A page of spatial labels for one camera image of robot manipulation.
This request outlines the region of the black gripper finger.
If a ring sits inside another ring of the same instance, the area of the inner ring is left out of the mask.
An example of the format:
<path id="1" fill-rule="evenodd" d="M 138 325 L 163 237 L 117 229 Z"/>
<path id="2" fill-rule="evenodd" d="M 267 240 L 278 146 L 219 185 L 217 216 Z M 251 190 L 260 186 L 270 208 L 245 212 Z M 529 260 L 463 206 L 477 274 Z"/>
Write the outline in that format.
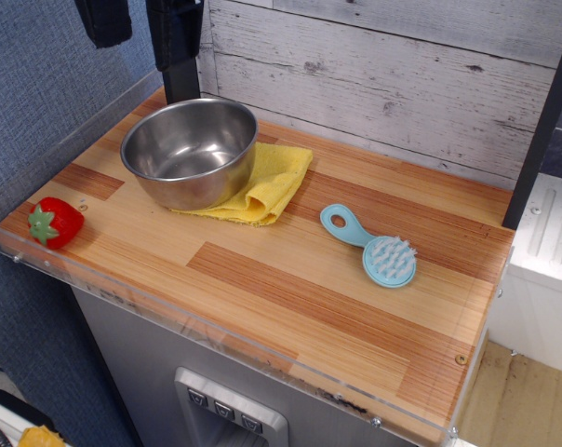
<path id="1" fill-rule="evenodd" d="M 146 2 L 155 66 L 160 72 L 194 59 L 200 48 L 204 2 Z"/>
<path id="2" fill-rule="evenodd" d="M 75 0 L 87 36 L 96 48 L 115 47 L 132 36 L 127 0 Z"/>

